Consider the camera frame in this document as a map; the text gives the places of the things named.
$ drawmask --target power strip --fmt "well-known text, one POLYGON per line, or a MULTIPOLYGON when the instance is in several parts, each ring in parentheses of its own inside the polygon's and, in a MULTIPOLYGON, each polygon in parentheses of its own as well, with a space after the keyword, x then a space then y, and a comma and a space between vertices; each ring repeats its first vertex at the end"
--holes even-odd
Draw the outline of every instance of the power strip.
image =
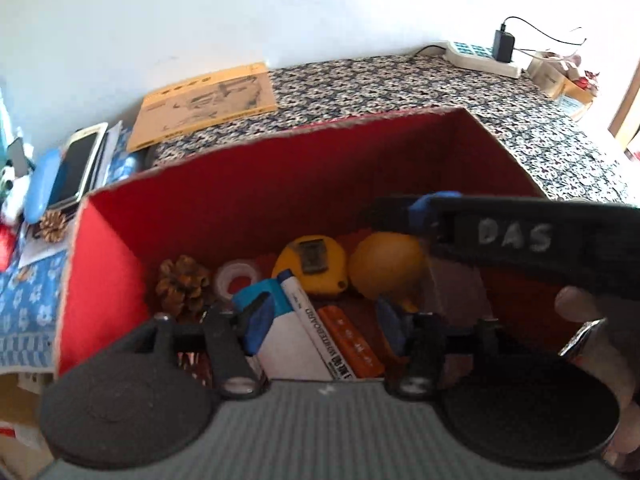
POLYGON ((444 59, 460 68, 505 75, 514 79, 519 78, 522 73, 521 67, 514 62, 501 63, 496 61, 492 56, 491 49, 484 46, 447 41, 446 48, 444 59))

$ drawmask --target white wall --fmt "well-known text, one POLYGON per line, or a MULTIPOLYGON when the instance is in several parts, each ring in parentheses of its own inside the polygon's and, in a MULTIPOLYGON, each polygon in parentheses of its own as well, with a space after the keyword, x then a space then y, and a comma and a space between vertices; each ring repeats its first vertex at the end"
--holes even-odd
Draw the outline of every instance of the white wall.
MULTIPOLYGON (((447 38, 489 45, 517 14, 552 34, 589 31, 590 52, 604 58, 598 106, 610 120, 640 56, 637 8, 634 0, 0 0, 0 78, 15 123, 42 152, 187 76, 261 59, 277 68, 407 52, 447 38)), ((509 30, 524 48, 550 44, 523 25, 509 30)))

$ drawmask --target white paper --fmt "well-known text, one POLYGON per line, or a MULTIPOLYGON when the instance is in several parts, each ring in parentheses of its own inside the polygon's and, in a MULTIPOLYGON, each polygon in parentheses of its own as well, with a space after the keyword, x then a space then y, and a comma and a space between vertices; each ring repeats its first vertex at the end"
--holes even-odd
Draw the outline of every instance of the white paper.
POLYGON ((295 312, 287 312, 273 320, 257 355, 262 370, 270 379, 332 380, 295 312))
POLYGON ((118 138, 120 137, 121 131, 122 121, 119 121, 118 124, 112 126, 104 134, 106 136, 106 138, 104 139, 104 150, 102 152, 102 160, 100 161, 100 166, 98 167, 98 175, 95 179, 94 189, 98 189, 107 183, 107 176, 109 174, 109 168, 111 166, 111 159, 113 158, 113 154, 116 151, 118 138))
POLYGON ((20 255, 20 261, 18 262, 18 269, 67 250, 69 247, 69 238, 73 232, 73 225, 75 221, 76 218, 74 217, 68 222, 66 227, 66 236, 62 241, 55 244, 46 242, 44 238, 34 238, 33 229, 28 229, 24 240, 24 247, 22 248, 22 254, 20 255))
POLYGON ((44 437, 38 428, 14 424, 15 439, 31 449, 47 449, 44 437))

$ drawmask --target blue clip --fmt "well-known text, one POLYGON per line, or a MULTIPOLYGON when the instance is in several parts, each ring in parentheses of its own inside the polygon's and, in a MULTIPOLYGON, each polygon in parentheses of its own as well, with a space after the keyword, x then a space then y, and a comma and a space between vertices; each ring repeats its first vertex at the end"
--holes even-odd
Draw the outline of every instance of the blue clip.
POLYGON ((391 351, 398 357, 404 357, 407 354, 407 341, 414 330, 412 314, 380 296, 376 301, 376 317, 391 351))
POLYGON ((424 231, 424 222, 429 214, 429 205, 431 199, 435 196, 449 196, 457 198, 462 196, 462 193, 457 191, 438 191, 436 193, 421 196, 409 206, 409 227, 412 232, 421 233, 424 231))

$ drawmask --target red box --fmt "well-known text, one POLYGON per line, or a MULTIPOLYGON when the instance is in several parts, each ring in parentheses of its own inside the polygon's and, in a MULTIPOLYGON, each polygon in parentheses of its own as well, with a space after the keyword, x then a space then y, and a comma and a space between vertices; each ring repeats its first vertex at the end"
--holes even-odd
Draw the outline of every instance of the red box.
MULTIPOLYGON (((428 108, 316 124, 147 171, 83 203, 56 337, 60 373, 150 315, 158 266, 190 254, 215 269, 308 234, 356 230, 377 196, 458 190, 543 196, 466 110, 428 108)), ((494 313, 523 342, 561 348, 559 287, 482 269, 494 313)))

